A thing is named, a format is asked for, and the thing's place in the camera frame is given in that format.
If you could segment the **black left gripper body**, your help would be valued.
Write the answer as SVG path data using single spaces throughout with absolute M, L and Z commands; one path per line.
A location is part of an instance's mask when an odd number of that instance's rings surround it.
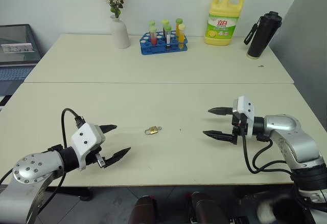
M 100 155 L 102 147 L 99 144 L 91 146 L 86 154 L 86 165 L 97 163 L 100 168 L 104 168 L 104 157 Z

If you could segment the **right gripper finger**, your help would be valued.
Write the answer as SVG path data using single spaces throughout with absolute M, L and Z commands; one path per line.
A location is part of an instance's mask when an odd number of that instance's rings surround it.
M 207 130 L 207 131 L 203 131 L 203 133 L 215 140 L 233 143 L 233 135 L 226 134 L 221 131 L 215 131 L 215 130 Z
M 233 115 L 232 107 L 214 107 L 209 109 L 208 112 L 219 116 Z

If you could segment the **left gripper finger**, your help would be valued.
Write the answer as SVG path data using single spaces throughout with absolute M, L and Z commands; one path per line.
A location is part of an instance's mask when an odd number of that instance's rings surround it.
M 100 128 L 100 131 L 102 133 L 108 133 L 108 132 L 116 129 L 117 126 L 116 125 L 111 125 L 111 124 L 110 125 L 100 125 L 99 128 Z
M 131 149 L 130 147 L 122 149 L 114 153 L 111 158 L 104 159 L 104 163 L 105 163 L 104 168 L 111 166 L 116 162 L 118 162 L 119 160 L 121 160 L 129 152 L 130 149 Z

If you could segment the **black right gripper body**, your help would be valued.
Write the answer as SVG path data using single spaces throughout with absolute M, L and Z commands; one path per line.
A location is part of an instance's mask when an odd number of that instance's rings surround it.
M 233 125 L 232 129 L 232 143 L 234 145 L 237 145 L 238 136 L 241 136 L 241 128 L 244 130 L 244 134 L 247 134 L 248 129 L 248 123 L 247 123 L 247 117 L 244 114 L 240 114 L 240 117 L 238 118 L 236 115 L 233 115 L 232 122 Z

